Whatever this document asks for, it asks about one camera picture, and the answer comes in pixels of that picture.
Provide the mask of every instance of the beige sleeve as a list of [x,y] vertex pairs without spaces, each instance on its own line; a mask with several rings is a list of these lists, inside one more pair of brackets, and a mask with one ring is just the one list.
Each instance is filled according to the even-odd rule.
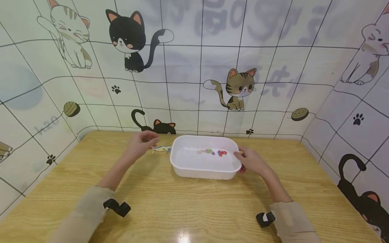
[[114,191],[108,188],[91,187],[81,198],[76,208],[56,229],[49,243],[87,243],[103,221],[103,203],[112,198]]
[[274,203],[270,206],[282,243],[320,243],[315,229],[300,204]]

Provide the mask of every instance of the black wrist strap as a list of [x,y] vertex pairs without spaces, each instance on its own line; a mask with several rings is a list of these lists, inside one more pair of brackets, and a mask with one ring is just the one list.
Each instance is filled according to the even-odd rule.
[[256,216],[261,228],[268,227],[275,220],[274,214],[270,211],[268,213],[259,213]]
[[126,216],[131,210],[131,207],[126,202],[123,202],[121,205],[119,205],[119,203],[113,198],[108,199],[105,203],[103,203],[103,206],[104,208],[112,209],[121,217]]

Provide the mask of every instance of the blue circle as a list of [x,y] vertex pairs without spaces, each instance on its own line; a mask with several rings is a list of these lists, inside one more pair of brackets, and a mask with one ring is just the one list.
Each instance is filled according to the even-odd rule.
[[6,103],[9,108],[28,110],[39,104],[43,96],[43,88],[31,69],[2,63],[0,74],[0,100],[5,102],[20,95]]

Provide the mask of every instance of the grid lines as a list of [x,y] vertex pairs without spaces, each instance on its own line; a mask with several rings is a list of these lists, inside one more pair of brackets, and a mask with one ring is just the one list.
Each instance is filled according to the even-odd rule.
[[[113,1],[114,1],[114,4],[115,4],[116,12],[118,12],[118,11],[117,11],[116,0],[113,0]],[[161,1],[162,1],[162,0],[159,1],[159,6],[160,6],[160,12],[161,12],[161,26],[162,26],[162,28],[163,28],[164,25],[163,25],[163,14],[162,14],[162,3],[161,3]],[[33,2],[34,2],[34,4],[35,4],[35,6],[36,6],[36,8],[37,8],[37,10],[38,10],[38,12],[39,12],[39,14],[40,14],[40,16],[42,16],[42,15],[41,15],[41,12],[40,12],[40,10],[39,10],[39,8],[37,7],[37,5],[36,5],[36,3],[35,3],[35,0],[33,0]],[[358,150],[357,150],[356,148],[354,148],[346,139],[344,139],[341,135],[339,135],[338,131],[339,131],[339,129],[344,125],[344,123],[350,118],[350,116],[352,115],[352,113],[355,111],[355,109],[356,109],[361,103],[367,104],[369,107],[371,107],[372,109],[374,109],[374,110],[377,111],[378,113],[382,114],[382,115],[385,116],[386,118],[389,118],[389,116],[385,115],[383,112],[379,111],[379,110],[376,109],[373,105],[369,104],[368,102],[366,102],[366,101],[364,100],[365,97],[369,94],[369,92],[370,92],[370,91],[375,87],[375,85],[379,82],[379,80],[381,79],[381,77],[386,73],[387,69],[386,69],[386,71],[378,78],[378,80],[376,81],[376,83],[370,88],[370,90],[364,95],[363,98],[360,98],[359,96],[353,94],[352,92],[349,93],[349,92],[346,92],[346,91],[338,91],[335,87],[336,87],[336,85],[339,83],[339,80],[336,82],[335,85],[330,85],[330,84],[308,84],[308,83],[300,83],[300,79],[301,79],[302,74],[303,74],[303,72],[304,72],[305,65],[306,65],[306,63],[307,63],[307,61],[308,61],[309,55],[310,55],[311,50],[312,50],[313,48],[334,48],[334,49],[353,49],[353,50],[359,50],[361,47],[360,47],[360,48],[356,48],[356,47],[336,47],[336,46],[315,45],[316,38],[317,38],[317,36],[318,36],[318,34],[319,34],[319,32],[320,32],[320,29],[321,29],[321,27],[322,27],[322,25],[323,25],[323,22],[324,22],[324,20],[325,20],[325,18],[326,18],[326,16],[327,16],[327,13],[328,13],[328,11],[329,11],[329,9],[330,9],[330,7],[331,7],[332,0],[331,0],[331,2],[329,3],[328,8],[327,8],[327,10],[326,10],[326,13],[325,13],[325,15],[324,15],[324,17],[323,17],[323,19],[322,19],[322,21],[321,21],[321,23],[320,23],[319,29],[318,29],[317,32],[316,32],[315,38],[314,38],[314,40],[313,40],[313,42],[312,42],[312,45],[279,45],[280,38],[281,38],[282,32],[283,32],[283,30],[284,30],[284,27],[285,27],[285,25],[286,25],[287,18],[288,18],[288,15],[289,15],[289,11],[290,11],[290,9],[291,9],[291,7],[292,7],[292,4],[293,4],[293,0],[291,0],[291,2],[290,2],[289,9],[288,9],[288,12],[287,12],[286,17],[285,17],[285,22],[284,22],[284,24],[283,24],[283,26],[282,26],[282,29],[281,29],[281,32],[280,32],[280,36],[279,36],[279,38],[278,38],[278,41],[277,41],[277,44],[276,44],[276,45],[272,45],[272,46],[270,46],[270,45],[265,45],[265,46],[260,46],[260,45],[259,45],[259,46],[247,46],[247,45],[241,45],[241,44],[242,44],[242,36],[243,36],[243,34],[244,34],[243,31],[244,31],[244,23],[245,23],[245,18],[246,18],[247,0],[246,0],[246,2],[245,2],[245,8],[244,8],[244,13],[243,13],[242,29],[241,29],[241,33],[240,33],[239,46],[238,46],[238,45],[203,45],[203,28],[204,28],[204,26],[203,26],[203,23],[204,23],[204,0],[203,0],[203,1],[202,1],[202,12],[201,12],[201,20],[202,20],[202,22],[201,22],[201,42],[200,42],[200,45],[171,44],[171,43],[162,43],[162,45],[161,45],[162,48],[163,48],[163,61],[164,61],[164,68],[165,68],[165,81],[164,81],[164,82],[150,82],[150,81],[147,81],[147,80],[135,80],[135,78],[134,78],[134,76],[133,76],[132,73],[131,73],[131,75],[132,75],[132,79],[133,79],[133,80],[124,79],[124,78],[119,78],[119,77],[109,77],[109,75],[108,75],[108,76],[107,76],[107,75],[104,75],[104,74],[103,74],[103,70],[102,70],[102,68],[101,68],[101,66],[100,66],[100,64],[99,64],[98,58],[97,58],[97,56],[96,56],[96,53],[95,53],[93,44],[94,44],[94,43],[99,43],[99,44],[112,45],[112,43],[110,43],[110,42],[101,42],[101,41],[97,41],[97,40],[88,40],[86,43],[89,42],[89,45],[91,46],[92,51],[93,51],[93,55],[96,57],[96,62],[97,62],[97,66],[99,67],[99,70],[100,70],[100,73],[101,73],[101,77],[88,77],[88,76],[86,76],[86,75],[79,75],[79,76],[77,76],[77,75],[72,75],[72,72],[71,72],[69,66],[67,65],[66,61],[63,59],[63,63],[64,63],[64,65],[66,66],[66,68],[67,68],[67,70],[68,70],[68,73],[69,73],[70,75],[69,75],[69,76],[56,76],[56,77],[49,78],[48,80],[42,82],[41,80],[38,79],[38,76],[35,74],[33,68],[30,66],[30,64],[28,63],[27,59],[24,57],[22,51],[18,48],[18,45],[19,45],[19,44],[22,44],[22,43],[26,43],[26,42],[35,42],[35,41],[41,42],[41,41],[51,41],[51,40],[52,40],[52,41],[55,43],[55,45],[57,46],[56,39],[53,37],[53,35],[51,35],[51,36],[52,36],[52,39],[32,39],[32,40],[23,40],[23,41],[19,41],[19,42],[14,42],[14,39],[11,37],[11,35],[7,32],[7,30],[6,30],[5,27],[3,26],[3,24],[0,22],[0,25],[4,28],[4,30],[6,31],[7,35],[9,36],[9,38],[10,38],[11,41],[12,41],[12,43],[10,43],[10,44],[0,45],[0,48],[2,48],[2,47],[8,47],[8,46],[13,46],[13,45],[14,45],[14,46],[17,48],[17,50],[19,51],[19,53],[22,55],[23,59],[25,60],[25,62],[27,63],[28,67],[31,69],[31,71],[32,71],[33,74],[35,75],[35,77],[36,77],[36,78],[39,80],[39,82],[40,82],[40,84],[39,84],[37,87],[34,87],[34,88],[32,88],[32,89],[30,89],[30,90],[28,90],[28,91],[25,91],[25,92],[23,92],[23,93],[21,93],[21,94],[18,94],[18,95],[14,96],[14,97],[11,97],[11,98],[7,99],[7,100],[4,100],[4,101],[1,101],[1,100],[0,100],[0,106],[1,106],[1,105],[4,105],[4,107],[10,112],[10,114],[19,122],[19,124],[21,124],[21,126],[22,126],[22,127],[28,132],[28,134],[30,135],[30,138],[28,138],[28,140],[27,140],[26,142],[22,143],[20,146],[16,147],[16,148],[12,151],[12,153],[14,153],[16,150],[18,150],[20,147],[22,147],[22,146],[23,146],[24,144],[26,144],[27,142],[29,142],[31,139],[34,139],[34,140],[38,143],[38,145],[43,149],[43,151],[44,151],[47,155],[49,155],[49,153],[48,153],[48,152],[45,150],[45,148],[38,142],[38,140],[35,138],[35,136],[36,136],[37,134],[39,134],[42,130],[44,130],[45,128],[47,128],[48,126],[50,126],[53,122],[56,122],[60,117],[61,117],[61,119],[64,119],[64,117],[63,117],[63,112],[61,112],[60,109],[57,107],[56,103],[53,101],[52,97],[49,95],[49,92],[46,90],[46,88],[45,88],[45,86],[44,86],[46,83],[50,82],[51,80],[54,80],[54,79],[60,78],[60,77],[71,77],[71,78],[73,79],[73,82],[74,82],[74,84],[75,84],[75,86],[76,86],[76,88],[77,88],[77,90],[78,90],[78,92],[79,92],[79,94],[80,94],[80,96],[81,96],[81,98],[82,98],[82,100],[83,100],[83,103],[82,103],[82,104],[79,104],[79,105],[85,105],[85,106],[86,106],[86,108],[87,108],[87,110],[88,110],[88,112],[89,112],[89,114],[90,114],[90,116],[91,116],[91,118],[92,118],[92,120],[93,120],[94,125],[86,126],[86,127],[84,127],[83,129],[81,129],[80,131],[78,131],[77,133],[75,133],[75,132],[73,131],[73,129],[71,128],[71,126],[69,125],[69,123],[66,121],[66,119],[64,119],[65,123],[66,123],[67,126],[70,128],[71,132],[73,133],[75,139],[74,139],[74,140],[73,140],[73,141],[72,141],[72,142],[71,142],[71,143],[70,143],[70,144],[69,144],[69,145],[68,145],[68,146],[67,146],[67,147],[58,155],[58,156],[57,156],[57,158],[60,157],[60,156],[61,156],[61,155],[70,147],[70,145],[71,145],[73,142],[75,142],[76,140],[79,142],[79,141],[80,141],[80,139],[79,139],[79,134],[80,134],[83,130],[85,130],[85,129],[87,129],[87,128],[96,128],[97,130],[99,130],[99,127],[100,127],[101,130],[103,130],[104,128],[118,128],[118,129],[121,129],[122,131],[124,131],[124,128],[128,128],[128,129],[134,129],[135,131],[140,131],[140,128],[139,128],[139,127],[124,126],[124,123],[123,123],[123,125],[122,125],[122,122],[124,122],[124,121],[123,121],[123,120],[121,121],[121,117],[119,116],[119,114],[118,114],[118,112],[117,112],[117,110],[116,110],[117,107],[133,107],[133,108],[140,108],[140,109],[142,109],[142,110],[143,110],[144,108],[145,108],[145,109],[155,109],[155,110],[169,110],[170,122],[173,122],[173,121],[172,121],[172,114],[171,114],[171,111],[191,111],[191,112],[197,112],[197,118],[198,118],[198,120],[197,120],[197,131],[194,131],[194,130],[187,130],[187,129],[183,128],[182,130],[177,129],[177,130],[176,130],[177,132],[193,132],[193,133],[197,133],[197,135],[198,135],[199,133],[214,133],[214,134],[221,134],[221,136],[224,136],[224,135],[231,135],[231,136],[236,136],[236,135],[238,135],[238,136],[239,136],[239,135],[247,135],[247,137],[250,137],[252,134],[253,134],[253,135],[266,135],[266,136],[267,136],[267,135],[270,135],[270,136],[273,136],[273,135],[274,135],[274,139],[276,138],[277,135],[300,136],[300,137],[301,137],[300,142],[301,142],[303,139],[306,140],[306,141],[310,144],[310,146],[314,149],[314,151],[318,154],[318,156],[320,157],[320,159],[319,159],[318,162],[320,162],[321,160],[323,160],[326,164],[328,164],[328,163],[327,163],[327,161],[325,161],[325,160],[323,159],[323,155],[324,155],[325,151],[327,150],[329,144],[331,143],[331,141],[333,140],[333,138],[334,138],[336,135],[338,135],[338,136],[339,136],[345,143],[347,143],[351,148],[353,148],[353,149],[355,149],[356,151],[358,151]],[[167,73],[166,73],[165,46],[200,47],[200,81],[199,81],[199,83],[198,83],[198,84],[199,84],[199,94],[198,94],[198,109],[197,109],[197,110],[190,110],[190,109],[182,109],[182,110],[181,110],[181,109],[171,109],[171,108],[170,108],[170,102],[171,102],[171,101],[169,100],[169,91],[168,91],[169,88],[168,88],[168,84],[197,84],[197,83],[192,83],[192,82],[170,82],[170,80],[168,80],[168,75],[167,75]],[[292,97],[290,98],[288,107],[287,107],[287,109],[286,109],[285,111],[281,111],[281,110],[258,110],[259,104],[260,104],[260,101],[261,101],[261,96],[262,96],[262,93],[263,93],[263,91],[264,91],[264,89],[265,89],[265,85],[263,86],[262,92],[260,93],[260,97],[259,97],[259,101],[258,101],[257,108],[256,108],[255,110],[244,110],[244,111],[239,111],[239,112],[242,112],[241,114],[244,114],[244,112],[255,112],[254,118],[253,118],[253,121],[252,121],[251,129],[252,129],[253,126],[254,126],[255,117],[256,117],[256,115],[257,115],[257,112],[264,112],[264,111],[267,111],[267,112],[283,112],[283,113],[284,113],[284,116],[283,116],[283,118],[282,118],[282,120],[281,120],[281,123],[280,123],[280,126],[279,126],[279,128],[278,128],[278,131],[277,131],[275,134],[263,134],[263,133],[250,133],[250,134],[246,134],[246,133],[226,133],[226,124],[227,124],[228,114],[231,112],[230,110],[226,110],[226,111],[225,111],[225,110],[217,110],[217,109],[216,109],[216,110],[203,110],[203,109],[201,110],[201,109],[200,109],[200,92],[201,92],[201,86],[202,86],[201,73],[202,73],[202,66],[203,66],[203,65],[202,65],[202,58],[204,59],[204,57],[202,57],[202,47],[238,47],[239,49],[238,49],[238,56],[237,56],[236,68],[238,68],[239,55],[240,55],[240,49],[241,49],[241,47],[244,47],[244,48],[275,48],[274,54],[273,54],[273,58],[272,58],[272,60],[271,60],[271,62],[270,62],[270,66],[269,66],[269,69],[268,69],[268,72],[267,72],[267,75],[266,75],[265,82],[258,82],[258,83],[256,83],[256,84],[268,84],[268,77],[269,77],[269,73],[270,73],[270,70],[271,70],[271,67],[272,67],[272,64],[273,64],[273,60],[275,59],[275,55],[276,55],[277,48],[279,48],[279,47],[309,47],[309,48],[310,48],[310,49],[309,49],[309,52],[308,52],[308,55],[307,55],[307,58],[306,58],[306,60],[305,60],[304,66],[303,66],[303,68],[302,68],[302,70],[301,70],[301,73],[300,73],[300,75],[299,75],[299,78],[298,78],[297,82],[271,82],[272,84],[276,84],[276,83],[279,83],[279,84],[283,84],[283,83],[287,83],[287,84],[296,84],[296,87],[295,87],[295,89],[294,89],[294,91],[293,91],[293,95],[292,95]],[[86,102],[85,99],[84,99],[84,97],[83,97],[83,95],[82,95],[81,90],[79,89],[79,87],[78,87],[78,85],[77,85],[77,83],[76,83],[76,81],[75,81],[75,79],[74,79],[75,77],[85,77],[85,78],[103,79],[103,80],[104,80],[104,83],[105,83],[105,86],[106,86],[106,89],[107,89],[107,92],[109,93],[110,100],[111,100],[112,104],[93,104],[93,103],[90,103],[90,102],[89,102],[89,103]],[[112,98],[112,95],[111,95],[111,93],[110,93],[110,91],[109,91],[109,87],[108,87],[108,85],[107,85],[106,79],[128,80],[128,81],[134,82],[134,85],[135,85],[135,89],[136,89],[136,92],[137,92],[137,95],[138,95],[138,99],[139,99],[139,104],[140,104],[140,106],[134,106],[134,105],[115,105],[114,99]],[[152,84],[152,83],[155,83],[155,84],[158,84],[158,83],[165,83],[165,84],[166,84],[167,99],[168,99],[168,101],[167,101],[167,102],[168,102],[168,109],[166,109],[166,108],[154,108],[154,107],[145,107],[145,106],[143,106],[142,103],[141,103],[141,98],[140,98],[139,92],[138,92],[137,83],[138,83],[138,84],[140,84],[140,83],[150,83],[150,84]],[[291,102],[292,102],[292,99],[293,99],[293,97],[294,97],[294,94],[295,94],[295,92],[296,92],[296,90],[297,90],[297,86],[298,86],[299,84],[316,85],[316,86],[330,86],[330,87],[332,87],[332,90],[331,90],[331,92],[329,93],[329,95],[330,95],[332,92],[338,92],[338,93],[350,94],[350,95],[353,95],[353,96],[358,97],[358,98],[360,99],[358,105],[357,105],[357,106],[354,108],[354,110],[348,115],[348,117],[345,119],[345,121],[341,124],[341,126],[340,126],[338,129],[334,129],[334,127],[330,124],[330,122],[326,121],[325,119],[321,119],[321,118],[318,118],[318,117],[317,117],[317,114],[320,114],[320,109],[319,109],[319,111],[317,111],[317,112],[315,111],[315,113],[310,112],[311,114],[314,115],[314,118],[313,118],[313,119],[318,119],[318,120],[325,121],[326,123],[329,124],[329,126],[330,126],[330,127],[332,128],[332,130],[334,130],[334,132],[335,132],[335,134],[333,135],[333,137],[331,138],[331,140],[328,142],[327,146],[325,147],[325,149],[323,150],[323,152],[322,152],[321,154],[318,153],[317,150],[311,145],[310,141],[309,141],[306,137],[304,137],[304,136],[305,136],[305,133],[306,133],[308,127],[309,127],[309,125],[306,127],[306,129],[305,129],[305,131],[304,131],[304,133],[303,133],[302,135],[300,135],[300,134],[279,134],[280,128],[281,128],[281,126],[282,126],[282,122],[283,122],[284,119],[285,119],[286,113],[288,113],[288,108],[289,108],[289,106],[290,106],[290,104],[291,104]],[[8,103],[9,101],[11,101],[11,100],[14,100],[14,99],[16,99],[16,98],[18,98],[18,97],[24,96],[24,95],[28,94],[29,92],[32,92],[32,91],[34,91],[34,90],[36,90],[36,89],[38,89],[38,88],[41,88],[41,87],[43,88],[45,94],[47,94],[47,96],[50,98],[51,102],[54,104],[54,106],[56,107],[56,109],[57,109],[58,112],[60,113],[60,116],[56,117],[55,120],[51,121],[49,125],[46,125],[46,126],[43,127],[42,129],[40,129],[40,131],[36,132],[35,134],[32,134],[32,133],[29,132],[28,129],[23,125],[23,123],[22,123],[22,122],[13,114],[13,112],[11,111],[11,109],[10,109],[9,107],[7,107],[7,105],[8,105],[7,103]],[[97,123],[96,123],[96,121],[95,121],[95,119],[94,119],[94,117],[93,117],[93,115],[92,115],[92,113],[91,113],[91,111],[89,110],[89,107],[88,107],[88,106],[90,106],[90,105],[93,105],[93,106],[95,106],[95,105],[101,105],[101,106],[108,106],[108,107],[113,106],[114,109],[115,109],[115,112],[116,112],[117,119],[118,119],[118,121],[119,121],[120,127],[119,127],[119,126],[98,126]],[[220,112],[220,111],[223,111],[223,112],[227,112],[227,113],[226,113],[226,120],[225,120],[223,132],[202,131],[202,130],[199,131],[199,121],[200,121],[199,116],[200,116],[200,111],[207,111],[207,112]],[[365,156],[362,155],[362,154],[361,154],[361,155],[367,160],[367,163],[366,163],[366,164],[371,163],[371,164],[372,164],[373,166],[375,166],[378,170],[380,170],[386,177],[389,178],[389,176],[388,176],[387,174],[385,174],[380,168],[378,168],[376,165],[374,165],[374,163],[371,161],[371,159],[376,155],[376,153],[381,149],[381,147],[384,145],[384,143],[385,143],[388,139],[389,139],[389,136],[388,136],[388,137],[384,140],[384,142],[375,150],[375,152],[374,152],[371,156],[369,156],[369,158],[365,157]],[[2,162],[4,162],[6,159],[8,159],[10,156],[8,156],[8,157],[6,157],[4,160],[2,160],[2,161],[0,162],[0,164],[1,164]],[[50,167],[50,165],[47,166],[44,170],[42,170],[42,171],[39,173],[39,175],[36,177],[36,179],[35,179],[35,180],[34,180],[34,181],[33,181],[25,190],[23,190],[23,191],[18,190],[16,187],[14,187],[13,185],[11,185],[9,182],[7,182],[6,180],[4,180],[4,179],[1,178],[1,177],[0,177],[0,180],[4,181],[6,184],[8,184],[10,187],[12,187],[14,190],[16,190],[18,193],[20,193],[20,195],[14,200],[14,202],[15,202],[15,201],[17,201],[17,200],[19,199],[20,196],[24,196],[24,197],[26,196],[26,195],[25,195],[25,192],[26,192],[26,191],[27,191],[27,190],[36,182],[36,180],[39,179],[39,177],[42,175],[42,173],[44,173],[44,171],[46,171],[49,167]],[[359,174],[360,174],[360,172],[358,172],[358,174],[353,178],[352,183],[353,183],[354,180],[358,177]],[[0,216],[1,216],[8,208],[6,208],[3,212],[0,212]]]

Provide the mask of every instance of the white plastic tray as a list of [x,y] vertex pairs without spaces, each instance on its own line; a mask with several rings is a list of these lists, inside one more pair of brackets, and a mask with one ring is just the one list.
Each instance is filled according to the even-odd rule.
[[[205,149],[212,149],[215,155],[197,153]],[[227,154],[219,157],[218,150]],[[238,145],[229,138],[183,135],[173,142],[170,162],[181,177],[229,180],[242,166],[234,151],[239,151]]]

